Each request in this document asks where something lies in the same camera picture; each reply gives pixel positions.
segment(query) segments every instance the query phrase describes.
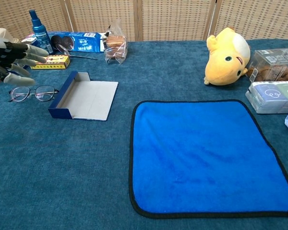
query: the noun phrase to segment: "oreo box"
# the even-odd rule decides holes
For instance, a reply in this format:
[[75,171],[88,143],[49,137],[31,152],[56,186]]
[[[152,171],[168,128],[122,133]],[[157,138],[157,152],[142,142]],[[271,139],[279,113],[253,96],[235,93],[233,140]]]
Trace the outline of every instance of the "oreo box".
[[56,44],[64,46],[68,51],[80,51],[91,53],[103,53],[104,45],[101,33],[85,32],[48,32],[52,46]]

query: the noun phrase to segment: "stuffed animal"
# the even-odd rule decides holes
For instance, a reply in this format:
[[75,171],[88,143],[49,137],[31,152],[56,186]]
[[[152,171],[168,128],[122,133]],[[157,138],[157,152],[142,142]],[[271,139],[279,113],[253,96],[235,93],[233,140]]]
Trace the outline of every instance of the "stuffed animal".
[[250,60],[250,47],[245,39],[231,28],[225,28],[216,37],[207,39],[209,61],[205,69],[206,85],[234,83],[247,73],[245,66]]

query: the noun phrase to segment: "black towel edge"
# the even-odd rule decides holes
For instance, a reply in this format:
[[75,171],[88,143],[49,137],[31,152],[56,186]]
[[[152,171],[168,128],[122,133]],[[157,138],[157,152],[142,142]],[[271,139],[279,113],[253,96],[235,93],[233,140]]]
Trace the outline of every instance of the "black towel edge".
[[137,204],[134,192],[133,192],[133,182],[132,182],[132,176],[133,176],[133,128],[134,128],[134,120],[135,120],[135,114],[137,111],[137,108],[143,104],[143,103],[213,103],[213,102],[238,102],[244,106],[246,111],[251,116],[253,122],[255,123],[258,131],[260,132],[261,136],[263,137],[266,144],[270,147],[272,152],[274,153],[274,156],[276,158],[276,161],[279,165],[279,167],[282,170],[282,173],[288,183],[288,173],[286,172],[286,169],[284,165],[282,164],[278,154],[276,153],[275,149],[272,147],[272,145],[268,142],[268,140],[265,138],[256,118],[251,113],[247,105],[236,99],[229,99],[229,100],[216,100],[216,101],[153,101],[153,100],[147,100],[147,101],[141,101],[139,102],[133,109],[132,112],[132,120],[131,120],[131,130],[130,130],[130,158],[129,158],[129,198],[132,204],[133,209],[140,214],[141,216],[151,218],[151,219],[178,219],[178,218],[254,218],[254,217],[288,217],[288,211],[260,211],[260,212],[190,212],[190,213],[152,213],[147,212],[140,208],[140,206]]

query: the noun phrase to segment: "blue spray bottle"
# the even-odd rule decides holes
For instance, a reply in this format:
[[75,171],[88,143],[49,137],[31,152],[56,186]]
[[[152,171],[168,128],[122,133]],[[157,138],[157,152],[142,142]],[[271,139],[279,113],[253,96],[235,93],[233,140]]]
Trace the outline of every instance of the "blue spray bottle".
[[31,15],[31,21],[33,24],[33,32],[35,33],[39,47],[48,51],[49,54],[53,54],[53,48],[51,46],[51,41],[47,33],[46,27],[37,17],[35,10],[29,10],[29,13]]

